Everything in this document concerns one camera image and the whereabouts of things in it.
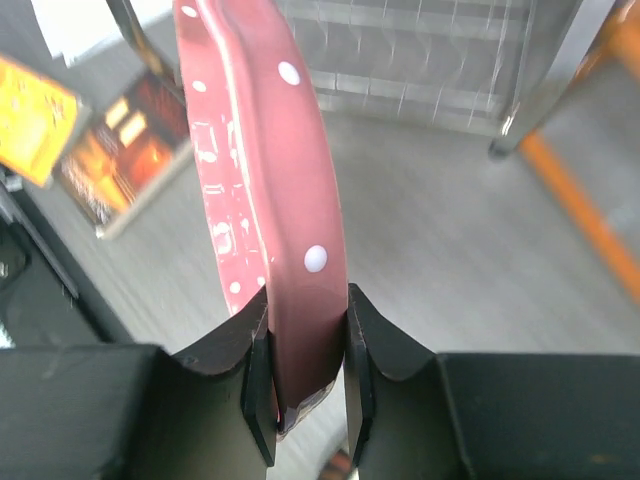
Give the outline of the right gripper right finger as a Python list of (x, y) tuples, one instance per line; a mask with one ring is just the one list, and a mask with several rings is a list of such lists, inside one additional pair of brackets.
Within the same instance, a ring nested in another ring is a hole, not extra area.
[(348, 442), (359, 468), (418, 468), (433, 354), (349, 285), (344, 383)]

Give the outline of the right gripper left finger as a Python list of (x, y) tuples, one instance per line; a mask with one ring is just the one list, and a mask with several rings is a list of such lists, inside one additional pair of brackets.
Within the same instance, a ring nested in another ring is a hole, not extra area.
[(275, 464), (277, 408), (265, 289), (238, 313), (174, 355), (194, 375), (191, 395), (212, 456), (236, 468)]

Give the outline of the pink dotted plate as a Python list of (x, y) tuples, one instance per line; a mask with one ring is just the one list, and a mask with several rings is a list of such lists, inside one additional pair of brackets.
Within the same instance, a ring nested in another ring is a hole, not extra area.
[(331, 388), (348, 304), (339, 194), (315, 91), (272, 1), (178, 1), (191, 140), (225, 300), (267, 297), (282, 432)]

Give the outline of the steel dish rack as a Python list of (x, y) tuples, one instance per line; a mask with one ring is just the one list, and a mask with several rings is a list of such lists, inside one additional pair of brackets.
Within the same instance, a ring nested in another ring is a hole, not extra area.
[(576, 1), (176, 1), (177, 66), (129, 1), (126, 41), (178, 80), (194, 121), (229, 115), (250, 142), (317, 131), (321, 111), (484, 134), (512, 151), (535, 121)]

